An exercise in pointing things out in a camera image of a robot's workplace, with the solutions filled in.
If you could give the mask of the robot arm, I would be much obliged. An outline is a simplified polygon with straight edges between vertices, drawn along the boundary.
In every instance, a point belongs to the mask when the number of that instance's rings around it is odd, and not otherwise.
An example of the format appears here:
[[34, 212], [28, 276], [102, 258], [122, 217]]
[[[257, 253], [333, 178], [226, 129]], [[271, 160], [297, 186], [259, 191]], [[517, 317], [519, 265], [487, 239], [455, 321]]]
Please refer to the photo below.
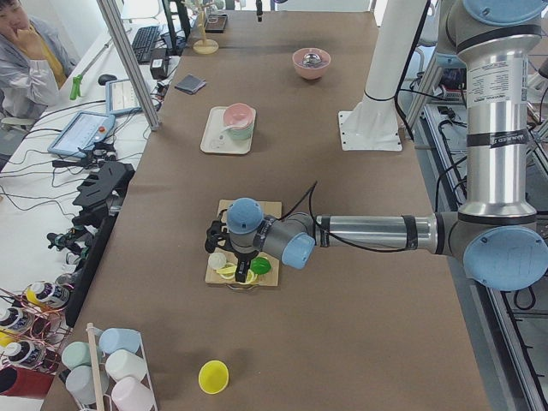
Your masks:
[[267, 253], [295, 269], [316, 247], [370, 252], [425, 249], [458, 259], [468, 277], [491, 289], [524, 289], [544, 276], [547, 246], [526, 199], [527, 56], [541, 38], [543, 1], [444, 1], [438, 48], [467, 71], [466, 199], [457, 211], [428, 217], [264, 214], [240, 198], [207, 246], [237, 259], [244, 282], [252, 260]]

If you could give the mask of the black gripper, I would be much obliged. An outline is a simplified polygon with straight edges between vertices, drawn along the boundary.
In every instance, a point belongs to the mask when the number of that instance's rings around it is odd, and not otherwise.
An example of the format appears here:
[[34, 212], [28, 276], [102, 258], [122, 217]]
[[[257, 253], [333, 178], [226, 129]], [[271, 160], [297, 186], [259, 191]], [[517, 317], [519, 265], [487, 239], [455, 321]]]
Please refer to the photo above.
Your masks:
[[238, 283], [245, 283], [247, 281], [247, 274], [250, 269], [251, 261], [255, 258], [255, 252], [243, 253], [234, 251], [233, 254], [236, 257], [235, 280]]

